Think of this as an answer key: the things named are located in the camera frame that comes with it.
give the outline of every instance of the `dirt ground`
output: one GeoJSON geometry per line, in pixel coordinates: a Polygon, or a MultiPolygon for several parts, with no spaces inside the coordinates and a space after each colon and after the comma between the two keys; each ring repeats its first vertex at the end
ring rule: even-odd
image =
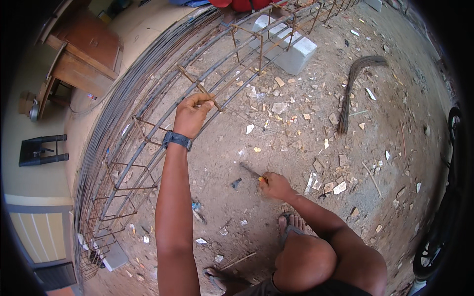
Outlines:
{"type": "MultiPolygon", "coordinates": [[[[245,40],[248,34],[239,31],[236,38],[245,40]]],[[[318,27],[309,39],[318,48],[299,75],[292,76],[269,66],[265,75],[251,83],[257,93],[266,96],[249,102],[246,93],[241,92],[231,101],[226,113],[219,115],[194,142],[189,154],[191,196],[202,204],[200,214],[207,221],[206,225],[194,223],[194,239],[207,241],[194,246],[198,272],[208,266],[222,268],[234,258],[256,252],[227,271],[253,283],[269,277],[280,250],[277,218],[282,211],[292,209],[264,199],[257,190],[257,180],[238,165],[246,161],[257,172],[269,170],[283,174],[302,193],[310,173],[315,171],[313,162],[318,156],[327,168],[316,179],[323,185],[330,182],[337,185],[342,178],[347,190],[339,195],[324,195],[322,186],[320,190],[311,189],[307,198],[339,215],[367,245],[384,256],[388,267],[386,295],[403,295],[414,278],[411,267],[414,249],[446,181],[440,156],[449,151],[446,117],[451,102],[435,66],[437,54],[402,14],[386,7],[378,13],[363,2],[342,11],[326,27],[318,27]],[[351,29],[360,36],[351,34],[351,29]],[[358,57],[374,54],[384,56],[389,67],[372,67],[361,72],[354,85],[350,113],[367,112],[350,117],[347,135],[334,136],[337,127],[331,124],[329,115],[335,113],[339,118],[339,97],[345,93],[342,84],[347,80],[350,65],[358,57]],[[281,88],[275,84],[277,76],[285,81],[281,88]],[[289,83],[288,79],[292,78],[296,81],[289,83]],[[372,90],[377,101],[369,99],[365,88],[372,90]],[[275,89],[282,96],[274,96],[275,89]],[[272,117],[268,114],[268,109],[277,102],[290,105],[288,111],[279,115],[282,121],[276,119],[275,113],[272,117]],[[252,110],[250,104],[258,111],[252,110]],[[303,114],[309,114],[310,119],[304,119],[303,114]],[[297,117],[296,122],[283,124],[292,116],[297,117]],[[269,124],[263,131],[261,127],[267,119],[269,124]],[[360,123],[365,123],[363,130],[358,126],[360,123]],[[255,128],[247,135],[249,124],[255,124],[255,128]],[[329,127],[328,135],[324,126],[329,127]],[[424,131],[426,126],[429,135],[424,131]],[[324,139],[329,139],[327,149],[324,139]],[[385,151],[390,154],[388,160],[385,151]],[[341,154],[348,159],[345,166],[339,163],[341,154]],[[383,165],[374,178],[382,197],[361,163],[374,171],[372,165],[378,161],[383,165]],[[239,178],[242,181],[238,187],[232,188],[230,184],[239,178]],[[421,187],[417,193],[418,182],[421,187]],[[394,202],[404,187],[403,194],[394,202]],[[355,207],[359,214],[352,217],[355,207]],[[222,227],[228,231],[225,236],[219,233],[222,227]],[[216,255],[224,256],[224,260],[216,263],[216,255]]],[[[230,36],[223,38],[194,66],[206,70],[232,46],[230,36]]],[[[232,63],[225,63],[210,75],[204,82],[206,88],[220,78],[219,71],[229,69],[232,63]]],[[[185,79],[180,80],[163,100],[164,105],[175,100],[189,84],[185,79]]],[[[234,84],[226,94],[237,88],[234,84]]],[[[154,119],[160,113],[156,111],[154,119]]],[[[172,123],[173,118],[174,115],[164,126],[172,123]]],[[[162,135],[155,137],[159,142],[162,135]]],[[[127,229],[118,239],[129,263],[112,273],[101,269],[85,283],[86,295],[158,294],[155,234],[150,233],[155,221],[155,203],[156,194],[132,219],[136,233],[127,229]],[[143,242],[145,234],[150,237],[150,243],[143,242]]],[[[221,294],[202,276],[200,283],[202,295],[221,294]]]]}

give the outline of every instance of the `black stool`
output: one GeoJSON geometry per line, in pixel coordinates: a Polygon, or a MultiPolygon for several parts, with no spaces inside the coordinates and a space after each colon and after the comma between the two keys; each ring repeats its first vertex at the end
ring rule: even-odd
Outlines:
{"type": "Polygon", "coordinates": [[[67,135],[51,135],[47,137],[38,137],[21,141],[20,161],[18,166],[24,167],[28,165],[40,165],[44,163],[59,162],[69,160],[69,154],[58,155],[58,141],[66,141],[67,135]],[[56,141],[56,155],[41,157],[41,153],[46,151],[54,152],[54,150],[44,148],[41,143],[56,141]]]}

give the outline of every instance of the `red clothing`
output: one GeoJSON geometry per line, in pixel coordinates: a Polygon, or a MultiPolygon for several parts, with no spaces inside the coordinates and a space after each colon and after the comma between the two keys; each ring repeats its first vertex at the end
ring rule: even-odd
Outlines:
{"type": "MultiPolygon", "coordinates": [[[[215,7],[224,8],[231,4],[231,7],[236,12],[252,11],[250,0],[209,0],[215,7]]],[[[252,0],[255,10],[262,9],[271,2],[277,3],[279,0],[252,0]]]]}

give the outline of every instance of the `foot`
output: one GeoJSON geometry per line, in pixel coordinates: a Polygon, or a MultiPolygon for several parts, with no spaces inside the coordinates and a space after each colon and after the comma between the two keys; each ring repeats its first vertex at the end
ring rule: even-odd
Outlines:
{"type": "MultiPolygon", "coordinates": [[[[236,15],[232,11],[230,13],[224,13],[224,18],[222,19],[222,22],[228,24],[228,23],[230,23],[231,21],[233,21],[235,19],[236,19],[236,15]]],[[[223,24],[219,25],[219,31],[220,32],[224,31],[225,29],[227,29],[227,27],[225,25],[223,25],[223,24]]]]}
{"type": "Polygon", "coordinates": [[[276,8],[273,8],[272,9],[272,14],[271,16],[273,18],[281,18],[281,17],[285,17],[287,15],[289,15],[290,13],[284,9],[281,9],[279,7],[276,7],[276,8]]]}
{"type": "MultiPolygon", "coordinates": [[[[286,226],[287,226],[286,225],[286,218],[283,217],[283,216],[278,218],[278,225],[280,226],[280,235],[285,234],[285,230],[286,230],[286,226]]],[[[303,218],[291,214],[290,215],[290,225],[295,226],[296,228],[301,230],[304,234],[306,234],[306,224],[303,221],[303,218]]],[[[291,236],[291,235],[297,235],[297,233],[295,233],[294,231],[291,231],[290,233],[288,233],[288,236],[291,236]]]]}
{"type": "Polygon", "coordinates": [[[218,277],[221,279],[214,278],[216,285],[226,292],[238,293],[247,289],[250,285],[245,284],[243,281],[238,281],[237,279],[232,280],[228,275],[215,270],[212,267],[207,268],[207,273],[204,276],[209,279],[209,276],[218,277]]]}

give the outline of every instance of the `wristwatch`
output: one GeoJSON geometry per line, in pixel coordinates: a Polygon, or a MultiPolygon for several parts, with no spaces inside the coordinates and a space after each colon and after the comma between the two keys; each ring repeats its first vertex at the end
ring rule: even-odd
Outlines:
{"type": "Polygon", "coordinates": [[[165,149],[168,149],[168,144],[170,142],[186,147],[188,152],[191,151],[191,147],[192,147],[191,139],[182,134],[178,134],[173,131],[167,131],[163,138],[163,143],[162,143],[163,147],[165,149]]]}

